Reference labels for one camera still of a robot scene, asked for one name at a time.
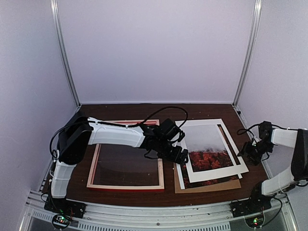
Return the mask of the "red forest photo print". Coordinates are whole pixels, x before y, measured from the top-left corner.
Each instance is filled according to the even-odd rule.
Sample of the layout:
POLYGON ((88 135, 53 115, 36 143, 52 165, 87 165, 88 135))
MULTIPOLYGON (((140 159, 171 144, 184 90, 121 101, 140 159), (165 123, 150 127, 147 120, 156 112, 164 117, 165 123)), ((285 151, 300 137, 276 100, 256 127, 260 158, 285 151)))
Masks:
POLYGON ((238 180, 238 175, 227 176, 206 181, 190 182, 188 166, 192 172, 205 172, 209 170, 226 168, 235 165, 231 160, 232 153, 226 148, 227 142, 219 125, 186 126, 185 144, 188 149, 190 162, 180 166, 184 189, 199 188, 218 183, 238 180))

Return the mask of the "red wooden picture frame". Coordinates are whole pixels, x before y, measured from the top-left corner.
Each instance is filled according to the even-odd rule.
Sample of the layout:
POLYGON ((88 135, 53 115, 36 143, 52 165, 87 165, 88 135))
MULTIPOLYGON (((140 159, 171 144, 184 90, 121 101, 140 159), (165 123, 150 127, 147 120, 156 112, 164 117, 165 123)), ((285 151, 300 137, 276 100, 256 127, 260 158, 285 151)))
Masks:
POLYGON ((164 173, 163 173, 163 161, 158 160, 159 170, 159 184, 156 186, 109 186, 109 185, 94 185, 92 183, 94 179, 94 171, 97 164, 99 146, 101 144, 113 144, 124 145, 133 148, 140 149, 145 136, 142 129, 137 125, 138 120, 118 120, 108 121, 101 124, 100 121, 96 121, 93 124, 93 132, 90 137, 89 144, 94 144, 95 151, 90 167, 90 173, 88 177, 87 187, 93 190, 104 191, 163 191, 164 190, 164 173))

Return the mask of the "clear acrylic sheet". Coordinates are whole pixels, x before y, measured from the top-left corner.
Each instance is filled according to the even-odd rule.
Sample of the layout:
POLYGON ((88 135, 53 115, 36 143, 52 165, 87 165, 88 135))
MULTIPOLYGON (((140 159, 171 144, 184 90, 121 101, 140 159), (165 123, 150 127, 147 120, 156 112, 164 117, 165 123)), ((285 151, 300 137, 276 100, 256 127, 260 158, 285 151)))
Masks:
POLYGON ((124 145, 101 144, 94 171, 94 185, 156 186, 157 159, 144 157, 145 150, 124 145))

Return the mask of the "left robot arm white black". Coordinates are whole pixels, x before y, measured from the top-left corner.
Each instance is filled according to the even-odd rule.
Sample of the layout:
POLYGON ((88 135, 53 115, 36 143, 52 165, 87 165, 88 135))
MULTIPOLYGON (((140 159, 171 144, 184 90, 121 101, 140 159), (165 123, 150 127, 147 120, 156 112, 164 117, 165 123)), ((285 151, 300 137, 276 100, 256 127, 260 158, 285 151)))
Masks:
POLYGON ((124 125, 101 121, 92 117, 71 119, 56 133, 58 142, 51 150, 55 169, 51 175, 50 205, 59 214, 69 210, 65 200, 67 186, 74 168, 85 155, 87 146, 93 144, 124 145, 155 151, 157 157, 176 164, 188 162, 188 150, 177 146, 185 133, 171 119, 160 125, 147 125, 140 122, 135 125, 124 125))

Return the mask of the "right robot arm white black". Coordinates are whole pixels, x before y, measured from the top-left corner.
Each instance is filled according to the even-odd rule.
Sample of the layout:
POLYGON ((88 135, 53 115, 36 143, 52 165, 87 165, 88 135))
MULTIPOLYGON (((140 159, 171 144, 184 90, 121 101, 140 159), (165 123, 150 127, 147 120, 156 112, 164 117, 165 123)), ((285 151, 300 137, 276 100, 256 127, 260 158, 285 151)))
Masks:
POLYGON ((276 176, 258 183, 251 191, 247 201, 247 209, 257 212, 265 203, 269 202, 276 194, 284 193, 294 187, 306 187, 308 185, 308 130, 304 128, 283 128, 269 121, 254 124, 249 128, 237 131, 237 135, 252 133, 252 128, 258 129, 258 136, 244 143, 237 154, 245 157, 254 165, 260 164, 263 155, 274 153, 278 158, 278 151, 283 154, 289 152, 289 164, 285 164, 285 170, 276 176))

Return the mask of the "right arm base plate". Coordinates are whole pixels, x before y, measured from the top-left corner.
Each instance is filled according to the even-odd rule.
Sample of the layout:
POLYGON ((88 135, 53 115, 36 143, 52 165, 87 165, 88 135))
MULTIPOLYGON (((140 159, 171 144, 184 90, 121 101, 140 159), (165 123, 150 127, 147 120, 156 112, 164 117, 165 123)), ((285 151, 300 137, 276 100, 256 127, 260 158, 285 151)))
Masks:
POLYGON ((242 200, 242 201, 235 201, 230 204, 231 206, 231 212, 234 218, 241 217, 241 216, 247 216, 254 213, 259 213, 264 210, 271 208, 270 201, 266 200, 242 200))

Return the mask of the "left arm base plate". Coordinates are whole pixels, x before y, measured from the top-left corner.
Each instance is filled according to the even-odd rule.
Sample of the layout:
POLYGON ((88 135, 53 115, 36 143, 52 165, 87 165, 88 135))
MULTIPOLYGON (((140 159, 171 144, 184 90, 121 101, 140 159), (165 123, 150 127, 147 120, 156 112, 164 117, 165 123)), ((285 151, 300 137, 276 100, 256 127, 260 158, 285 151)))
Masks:
POLYGON ((86 204, 81 202, 70 201, 67 199, 55 199, 48 197, 44 209, 57 214, 64 214, 73 218, 83 218, 86 204))

